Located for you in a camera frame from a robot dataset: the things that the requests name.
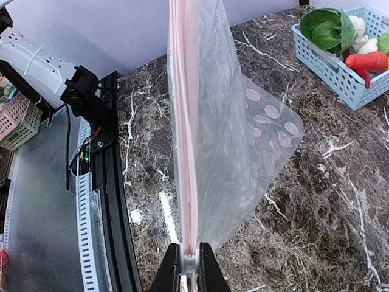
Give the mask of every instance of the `dark marble surface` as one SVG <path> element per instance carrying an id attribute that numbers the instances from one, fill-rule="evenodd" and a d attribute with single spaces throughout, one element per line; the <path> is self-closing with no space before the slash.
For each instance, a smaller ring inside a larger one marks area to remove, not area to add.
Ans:
<path id="1" fill-rule="evenodd" d="M 298 113 L 305 135 L 217 258 L 232 291 L 389 291 L 389 95 L 353 112 L 296 59 L 291 25 L 306 10 L 232 29 L 243 73 Z M 147 290 L 179 237 L 166 58 L 119 86 L 127 207 Z"/>

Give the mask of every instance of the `red object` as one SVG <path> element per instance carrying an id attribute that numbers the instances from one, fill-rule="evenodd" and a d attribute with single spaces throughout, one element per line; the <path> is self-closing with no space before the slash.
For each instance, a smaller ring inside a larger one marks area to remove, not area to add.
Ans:
<path id="1" fill-rule="evenodd" d="M 371 75 L 364 69 L 356 69 L 355 73 L 361 76 L 365 80 L 366 89 L 370 88 Z"/>
<path id="2" fill-rule="evenodd" d="M 388 56 L 383 52 L 350 55 L 346 59 L 347 67 L 364 69 L 374 73 L 383 73 L 389 69 Z"/>
<path id="3" fill-rule="evenodd" d="M 8 266 L 8 254 L 5 251 L 0 251 L 0 268 L 5 269 Z"/>
<path id="4" fill-rule="evenodd" d="M 346 60 L 350 55 L 351 55 L 351 49 L 348 48 L 347 51 L 343 53 L 343 59 Z"/>

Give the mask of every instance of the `clear plastic bag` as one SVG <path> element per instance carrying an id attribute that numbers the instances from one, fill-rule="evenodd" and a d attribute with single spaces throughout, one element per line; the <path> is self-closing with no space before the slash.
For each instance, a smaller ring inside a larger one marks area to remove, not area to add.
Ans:
<path id="1" fill-rule="evenodd" d="M 292 156 L 303 122 L 242 75 L 221 0 L 170 0 L 168 73 L 183 244 L 215 249 Z"/>

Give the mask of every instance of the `black metal rail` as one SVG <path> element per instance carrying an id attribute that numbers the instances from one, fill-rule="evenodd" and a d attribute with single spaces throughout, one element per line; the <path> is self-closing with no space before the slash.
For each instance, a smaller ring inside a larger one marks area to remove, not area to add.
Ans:
<path id="1" fill-rule="evenodd" d="M 117 73 L 105 77 L 102 88 L 116 89 Z M 117 96 L 112 91 L 102 90 L 102 96 L 112 109 L 111 127 L 113 140 L 92 154 L 92 186 L 100 191 L 103 229 L 105 235 L 108 268 L 115 292 L 141 292 L 129 218 L 125 200 L 117 126 Z"/>

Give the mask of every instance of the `red chili pepper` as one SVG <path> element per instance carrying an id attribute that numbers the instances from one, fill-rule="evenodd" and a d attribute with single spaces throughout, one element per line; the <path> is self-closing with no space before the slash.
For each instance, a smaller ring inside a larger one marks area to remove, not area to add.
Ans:
<path id="1" fill-rule="evenodd" d="M 371 75 L 364 69 L 356 69 L 355 73 L 361 76 L 365 80 L 366 89 L 370 88 Z"/>
<path id="2" fill-rule="evenodd" d="M 383 73 L 389 69 L 389 59 L 383 52 L 355 54 L 348 56 L 346 65 L 353 70 L 364 69 L 374 73 Z"/>
<path id="3" fill-rule="evenodd" d="M 343 59 L 346 60 L 350 55 L 351 55 L 351 49 L 348 48 L 347 51 L 343 53 Z"/>

